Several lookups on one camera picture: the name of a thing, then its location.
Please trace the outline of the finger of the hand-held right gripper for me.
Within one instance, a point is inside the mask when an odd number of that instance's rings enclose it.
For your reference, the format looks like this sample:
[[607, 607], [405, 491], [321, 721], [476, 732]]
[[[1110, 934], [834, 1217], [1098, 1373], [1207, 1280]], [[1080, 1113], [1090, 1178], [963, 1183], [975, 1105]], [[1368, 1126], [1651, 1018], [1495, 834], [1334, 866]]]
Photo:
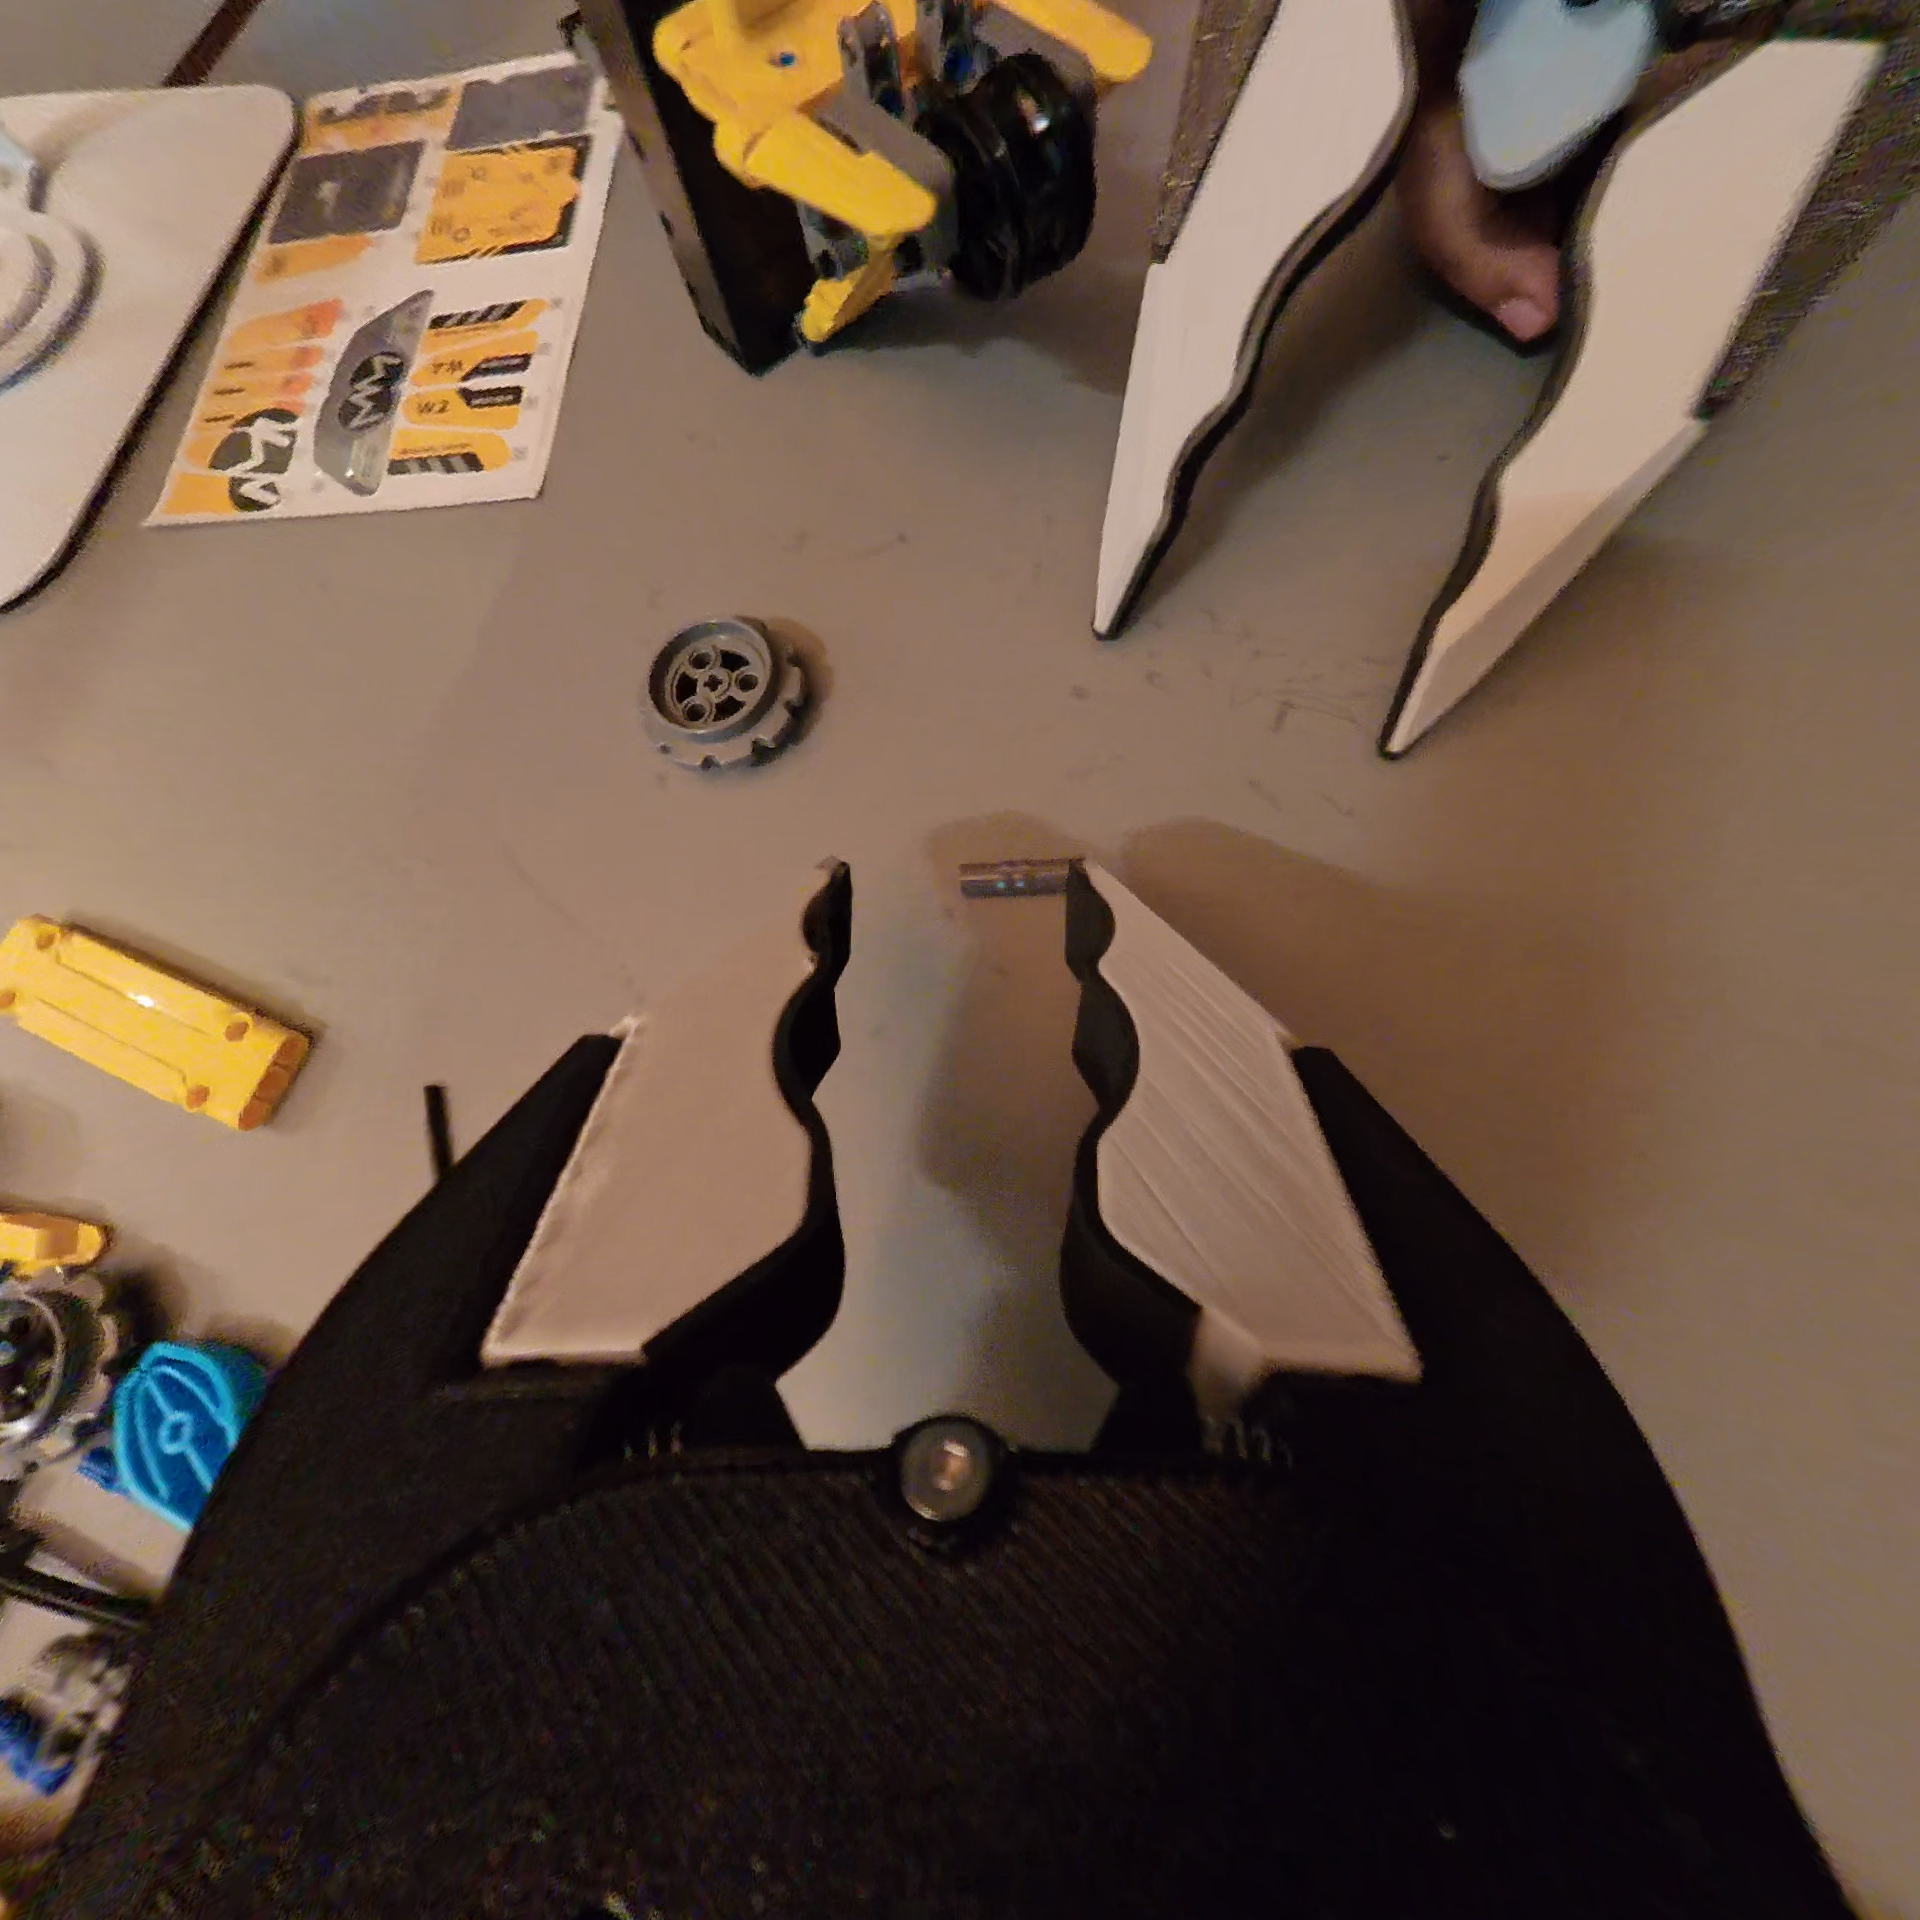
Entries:
[[1101, 526], [1098, 640], [1137, 611], [1284, 305], [1378, 203], [1417, 91], [1400, 3], [1198, 9]]
[[1474, 692], [1699, 444], [1738, 326], [1883, 67], [1878, 37], [1773, 35], [1617, 138], [1571, 232], [1571, 330], [1479, 482], [1380, 756]]

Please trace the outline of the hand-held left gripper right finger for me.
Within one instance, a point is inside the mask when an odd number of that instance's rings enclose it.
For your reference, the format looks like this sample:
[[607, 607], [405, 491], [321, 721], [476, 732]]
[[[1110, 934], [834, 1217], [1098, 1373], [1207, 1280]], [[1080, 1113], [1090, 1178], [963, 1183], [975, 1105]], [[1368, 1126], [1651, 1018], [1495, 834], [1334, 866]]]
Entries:
[[1067, 1325], [1120, 1395], [1250, 1428], [1279, 1380], [1423, 1377], [1291, 1032], [1113, 872], [1072, 862]]

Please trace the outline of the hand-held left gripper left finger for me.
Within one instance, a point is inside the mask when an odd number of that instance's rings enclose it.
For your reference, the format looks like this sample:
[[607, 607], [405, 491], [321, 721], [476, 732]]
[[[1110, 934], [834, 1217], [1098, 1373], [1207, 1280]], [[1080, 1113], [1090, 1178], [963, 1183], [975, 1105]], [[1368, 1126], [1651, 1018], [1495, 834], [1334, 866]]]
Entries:
[[781, 1380], [832, 1329], [846, 1250], [818, 1093], [842, 1054], [854, 877], [644, 1006], [480, 1343], [492, 1386], [613, 1386], [605, 1447], [799, 1448]]

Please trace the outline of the person's right hand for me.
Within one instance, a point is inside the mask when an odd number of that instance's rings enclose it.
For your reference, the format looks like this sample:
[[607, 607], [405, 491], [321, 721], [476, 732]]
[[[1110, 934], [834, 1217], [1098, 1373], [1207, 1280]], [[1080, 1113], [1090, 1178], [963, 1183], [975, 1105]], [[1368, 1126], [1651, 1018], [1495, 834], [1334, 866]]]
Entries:
[[1452, 101], [1423, 100], [1395, 177], [1406, 243], [1438, 286], [1514, 348], [1557, 328], [1566, 215], [1549, 190], [1502, 195], [1476, 178]]

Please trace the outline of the yellow black toy vehicle model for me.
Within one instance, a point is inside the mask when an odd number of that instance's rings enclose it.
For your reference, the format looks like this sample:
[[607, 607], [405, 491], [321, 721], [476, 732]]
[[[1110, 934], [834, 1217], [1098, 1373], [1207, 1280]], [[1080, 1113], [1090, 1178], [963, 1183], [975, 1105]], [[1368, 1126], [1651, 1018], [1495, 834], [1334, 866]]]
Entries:
[[709, 340], [822, 351], [903, 284], [1009, 303], [1084, 251], [1102, 100], [1153, 40], [1096, 3], [589, 3]]

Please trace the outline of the grey toy wheel hub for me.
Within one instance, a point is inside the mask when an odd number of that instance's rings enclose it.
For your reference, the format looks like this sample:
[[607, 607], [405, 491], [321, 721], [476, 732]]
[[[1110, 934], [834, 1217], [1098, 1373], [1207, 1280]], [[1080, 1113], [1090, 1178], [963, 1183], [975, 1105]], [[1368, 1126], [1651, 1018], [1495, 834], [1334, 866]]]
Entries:
[[671, 634], [648, 665], [640, 721], [671, 764], [724, 773], [778, 759], [812, 709], [808, 668], [757, 616], [714, 616]]

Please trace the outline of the light blue toy piece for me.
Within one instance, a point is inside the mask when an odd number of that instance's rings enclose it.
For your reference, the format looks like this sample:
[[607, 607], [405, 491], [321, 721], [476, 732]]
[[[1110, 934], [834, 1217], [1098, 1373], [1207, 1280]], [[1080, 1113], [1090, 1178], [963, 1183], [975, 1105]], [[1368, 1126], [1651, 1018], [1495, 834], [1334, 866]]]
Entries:
[[84, 1448], [80, 1476], [189, 1533], [268, 1377], [268, 1367], [247, 1348], [155, 1343], [117, 1384], [109, 1427]]

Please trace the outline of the yellow ribbed toy panel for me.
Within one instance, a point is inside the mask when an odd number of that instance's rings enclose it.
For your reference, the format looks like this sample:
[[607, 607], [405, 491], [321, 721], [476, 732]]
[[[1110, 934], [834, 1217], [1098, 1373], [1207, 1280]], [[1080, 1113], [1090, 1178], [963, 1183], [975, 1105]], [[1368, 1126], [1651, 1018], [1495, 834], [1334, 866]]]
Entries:
[[3, 941], [3, 1015], [29, 1037], [235, 1134], [272, 1123], [309, 1034], [44, 918]]

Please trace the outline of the small yellow toy piece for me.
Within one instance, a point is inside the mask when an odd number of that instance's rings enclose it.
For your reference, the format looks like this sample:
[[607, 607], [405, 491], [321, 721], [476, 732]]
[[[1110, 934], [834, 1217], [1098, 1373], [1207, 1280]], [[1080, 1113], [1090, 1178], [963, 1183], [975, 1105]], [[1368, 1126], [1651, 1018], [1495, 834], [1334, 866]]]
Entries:
[[93, 1268], [109, 1252], [111, 1232], [57, 1213], [3, 1213], [3, 1271], [31, 1279]]

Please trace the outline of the dark toothed toy wheel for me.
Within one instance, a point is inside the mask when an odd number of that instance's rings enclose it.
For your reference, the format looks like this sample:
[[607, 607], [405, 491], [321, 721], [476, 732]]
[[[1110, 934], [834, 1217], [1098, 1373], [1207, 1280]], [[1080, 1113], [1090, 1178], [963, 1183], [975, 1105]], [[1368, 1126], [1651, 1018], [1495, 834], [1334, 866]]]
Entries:
[[82, 1269], [4, 1271], [3, 1480], [94, 1442], [139, 1345], [141, 1302], [125, 1282]]

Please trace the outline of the pile of toy building parts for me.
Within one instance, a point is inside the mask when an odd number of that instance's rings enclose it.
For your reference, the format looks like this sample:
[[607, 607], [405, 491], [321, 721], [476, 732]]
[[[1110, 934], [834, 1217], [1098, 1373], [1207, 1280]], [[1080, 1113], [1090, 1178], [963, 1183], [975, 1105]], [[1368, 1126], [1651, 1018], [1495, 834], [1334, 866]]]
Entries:
[[31, 1525], [4, 1520], [3, 1606], [4, 1621], [31, 1615], [44, 1630], [25, 1664], [4, 1669], [4, 1785], [53, 1800], [117, 1725], [157, 1602], [91, 1579]]

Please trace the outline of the yellow black sticker sheet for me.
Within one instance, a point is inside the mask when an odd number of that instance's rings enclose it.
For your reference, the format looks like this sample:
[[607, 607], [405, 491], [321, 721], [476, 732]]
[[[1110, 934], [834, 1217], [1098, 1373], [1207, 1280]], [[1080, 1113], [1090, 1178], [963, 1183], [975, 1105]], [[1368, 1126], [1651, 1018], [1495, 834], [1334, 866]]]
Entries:
[[310, 98], [145, 525], [540, 497], [624, 132], [573, 53]]

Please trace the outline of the white book stand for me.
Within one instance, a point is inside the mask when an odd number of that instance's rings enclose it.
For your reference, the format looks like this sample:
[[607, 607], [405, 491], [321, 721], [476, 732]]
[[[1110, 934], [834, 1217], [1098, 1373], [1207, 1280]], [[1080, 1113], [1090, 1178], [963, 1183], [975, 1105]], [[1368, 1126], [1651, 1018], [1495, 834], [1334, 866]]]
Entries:
[[296, 127], [258, 84], [4, 98], [4, 608], [82, 539]]

